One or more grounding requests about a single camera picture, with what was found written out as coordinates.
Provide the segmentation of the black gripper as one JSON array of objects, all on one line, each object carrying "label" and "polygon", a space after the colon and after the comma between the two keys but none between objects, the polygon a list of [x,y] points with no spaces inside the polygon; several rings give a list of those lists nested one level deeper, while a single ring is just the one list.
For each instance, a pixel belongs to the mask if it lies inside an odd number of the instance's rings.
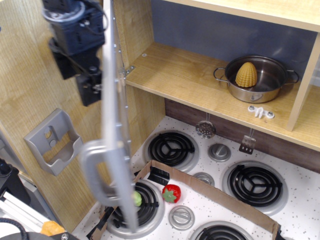
[{"label": "black gripper", "polygon": [[49,47],[62,79],[75,77],[85,107],[100,101],[102,74],[95,72],[100,67],[97,51],[105,43],[102,12],[87,9],[74,22],[50,26],[53,39]]}]

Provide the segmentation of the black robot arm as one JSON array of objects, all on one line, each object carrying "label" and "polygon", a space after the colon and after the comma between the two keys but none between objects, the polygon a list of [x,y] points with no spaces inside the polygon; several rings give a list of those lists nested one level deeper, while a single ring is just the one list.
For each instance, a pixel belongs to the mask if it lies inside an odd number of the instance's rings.
[{"label": "black robot arm", "polygon": [[48,46],[64,80],[75,78],[84,106],[101,100],[98,50],[105,43],[104,17],[95,0],[44,0],[42,15],[52,38]]}]

